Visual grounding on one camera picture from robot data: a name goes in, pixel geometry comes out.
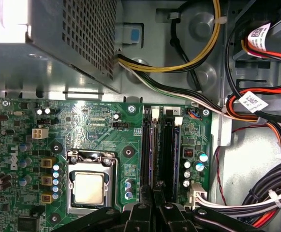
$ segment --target black ram slot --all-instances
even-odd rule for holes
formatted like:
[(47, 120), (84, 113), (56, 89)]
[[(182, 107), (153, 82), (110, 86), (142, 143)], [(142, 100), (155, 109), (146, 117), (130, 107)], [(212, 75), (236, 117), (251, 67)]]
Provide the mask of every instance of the black ram slot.
[(140, 186), (149, 185), (150, 176), (150, 137), (151, 137), (151, 107), (144, 106), (144, 117), (142, 123), (142, 147), (141, 147), (141, 168)]
[(160, 179), (164, 182), (167, 202), (174, 202), (175, 127), (172, 110), (166, 110), (160, 152)]

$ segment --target white connector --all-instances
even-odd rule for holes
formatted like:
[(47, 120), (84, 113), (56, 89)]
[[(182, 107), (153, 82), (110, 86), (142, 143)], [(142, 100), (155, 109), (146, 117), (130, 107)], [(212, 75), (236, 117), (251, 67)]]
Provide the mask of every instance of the white connector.
[(48, 138), (49, 128), (37, 128), (32, 130), (32, 139)]
[(197, 203), (197, 195), (203, 194), (207, 198), (207, 192), (203, 189), (200, 183), (191, 184), (190, 192), (188, 193), (189, 203), (191, 204), (192, 210), (199, 207)]

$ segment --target solid capacitor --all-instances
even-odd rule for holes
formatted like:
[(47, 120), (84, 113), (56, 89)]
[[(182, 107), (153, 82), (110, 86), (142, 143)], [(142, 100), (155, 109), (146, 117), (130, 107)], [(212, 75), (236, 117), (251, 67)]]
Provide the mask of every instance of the solid capacitor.
[(3, 183), (5, 183), (5, 182), (7, 182), (9, 180), (11, 180), (11, 175), (10, 174), (3, 176), (2, 178), (0, 178), (0, 185), (2, 185)]
[(208, 161), (208, 155), (204, 152), (198, 153), (198, 158), (201, 162), (207, 162)]
[(13, 129), (1, 130), (0, 134), (3, 135), (3, 136), (14, 135), (15, 130), (13, 130)]
[(184, 167), (185, 167), (185, 168), (190, 168), (190, 167), (191, 167), (191, 162), (185, 161), (185, 162), (184, 162)]
[(23, 177), (19, 180), (19, 185), (24, 187), (24, 186), (28, 185), (31, 181), (32, 181), (32, 177), (30, 177), (29, 175), (26, 175), (25, 177)]
[(9, 187), (11, 187), (11, 182), (7, 181), (5, 184), (0, 185), (0, 191), (6, 190)]
[(31, 164), (32, 164), (32, 160), (30, 158), (26, 158), (19, 162), (19, 167), (26, 168), (26, 167), (30, 167)]
[(197, 170), (198, 172), (202, 172), (205, 169), (205, 166), (200, 161), (196, 161), (194, 163), (194, 167), (195, 167), (195, 170)]
[(19, 144), (19, 150), (21, 152), (25, 152), (25, 151), (30, 151), (33, 147), (33, 144), (31, 143), (22, 143), (22, 144)]

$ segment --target yellow component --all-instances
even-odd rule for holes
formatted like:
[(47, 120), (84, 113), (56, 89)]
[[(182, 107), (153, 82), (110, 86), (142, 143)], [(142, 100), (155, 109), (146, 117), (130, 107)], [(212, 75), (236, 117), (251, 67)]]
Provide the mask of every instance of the yellow component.
[(53, 181), (53, 177), (51, 175), (44, 175), (41, 178), (42, 185), (51, 186)]
[(41, 202), (44, 204), (51, 204), (53, 202), (52, 192), (43, 192)]
[(48, 157), (48, 158), (42, 158), (42, 168), (52, 168), (53, 165), (57, 162), (57, 158), (55, 157)]
[[(214, 5), (215, 20), (217, 20), (221, 17), (220, 1), (219, 0), (212, 0), (212, 1), (213, 1), (213, 5)], [(204, 58), (210, 52), (210, 50), (213, 48), (213, 46), (215, 45), (215, 43), (218, 39), (218, 36), (220, 33), (220, 27), (221, 26), (219, 23), (215, 23), (212, 36), (211, 36), (210, 40), (208, 41), (207, 45), (205, 46), (205, 48), (201, 51), (201, 53), (197, 57), (195, 57), (193, 60), (191, 60), (190, 62), (188, 62), (186, 64), (172, 66), (172, 67), (148, 67), (148, 66), (133, 64), (133, 63), (127, 62), (122, 59), (119, 59), (119, 61), (122, 64), (124, 64), (125, 66), (127, 66), (133, 70), (150, 72), (150, 73), (167, 72), (167, 71), (173, 71), (173, 70), (178, 70), (181, 68), (188, 67), (192, 64), (199, 62), (202, 58)]]

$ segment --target white label sticker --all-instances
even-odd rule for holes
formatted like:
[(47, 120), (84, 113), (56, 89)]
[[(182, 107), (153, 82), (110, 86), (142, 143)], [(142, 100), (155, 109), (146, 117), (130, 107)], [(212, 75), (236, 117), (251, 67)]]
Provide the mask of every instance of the white label sticker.
[(268, 104), (257, 97), (254, 93), (248, 91), (243, 95), (240, 99), (239, 102), (246, 107), (251, 113), (254, 113), (255, 111), (262, 110)]
[(269, 28), (270, 28), (270, 23), (253, 30), (248, 35), (248, 41), (253, 45), (253, 47), (263, 52), (266, 51), (265, 38), (267, 32), (269, 31)]

